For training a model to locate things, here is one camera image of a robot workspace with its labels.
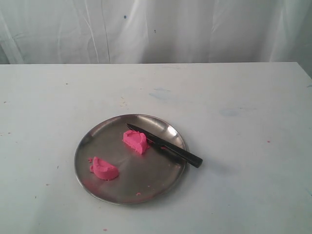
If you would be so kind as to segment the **pink dough lump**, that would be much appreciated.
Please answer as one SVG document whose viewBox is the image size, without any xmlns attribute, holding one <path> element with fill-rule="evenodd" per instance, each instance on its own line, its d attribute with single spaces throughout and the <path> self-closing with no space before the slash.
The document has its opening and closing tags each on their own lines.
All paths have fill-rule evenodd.
<svg viewBox="0 0 312 234">
<path fill-rule="evenodd" d="M 138 131 L 126 131 L 125 133 L 123 133 L 122 141 L 140 155 L 144 154 L 149 148 L 146 135 Z"/>
<path fill-rule="evenodd" d="M 117 167 L 99 157 L 88 158 L 88 162 L 91 164 L 90 172 L 99 179 L 110 181 L 119 176 Z"/>
</svg>

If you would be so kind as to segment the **black knife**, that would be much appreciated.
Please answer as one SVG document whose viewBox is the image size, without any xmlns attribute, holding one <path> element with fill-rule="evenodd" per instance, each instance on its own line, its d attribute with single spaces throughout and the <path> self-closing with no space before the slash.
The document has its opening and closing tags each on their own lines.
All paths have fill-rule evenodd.
<svg viewBox="0 0 312 234">
<path fill-rule="evenodd" d="M 188 152 L 187 150 L 184 150 L 164 139 L 161 139 L 155 135 L 153 135 L 152 133 L 137 127 L 135 125 L 132 125 L 130 123 L 126 124 L 128 128 L 130 128 L 131 130 L 134 131 L 138 131 L 140 133 L 144 133 L 146 138 L 152 142 L 153 144 L 157 145 L 159 148 L 163 149 L 168 149 L 169 151 L 179 155 L 181 158 L 183 158 L 186 162 L 188 162 L 189 164 L 191 164 L 192 166 L 199 168 L 202 165 L 203 159 Z"/>
</svg>

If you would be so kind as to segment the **round steel plate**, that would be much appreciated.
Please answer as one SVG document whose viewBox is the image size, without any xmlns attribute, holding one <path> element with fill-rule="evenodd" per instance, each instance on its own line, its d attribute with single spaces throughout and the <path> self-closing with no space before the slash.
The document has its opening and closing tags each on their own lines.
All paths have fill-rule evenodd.
<svg viewBox="0 0 312 234">
<path fill-rule="evenodd" d="M 92 128 L 77 147 L 75 173 L 89 194 L 109 203 L 130 205 L 149 201 L 173 188 L 187 167 L 179 156 L 155 146 L 150 146 L 142 155 L 135 152 L 122 140 L 128 123 L 187 149 L 172 125 L 149 115 L 121 115 Z M 92 173 L 90 161 L 95 156 L 117 167 L 118 177 L 106 181 Z"/>
</svg>

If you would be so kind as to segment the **white backdrop curtain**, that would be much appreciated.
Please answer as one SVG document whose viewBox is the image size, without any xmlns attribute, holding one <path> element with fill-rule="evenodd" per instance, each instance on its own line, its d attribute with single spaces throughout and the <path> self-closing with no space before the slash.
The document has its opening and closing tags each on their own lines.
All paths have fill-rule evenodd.
<svg viewBox="0 0 312 234">
<path fill-rule="evenodd" d="M 307 61 L 309 0 L 3 0 L 0 57 L 27 63 Z"/>
</svg>

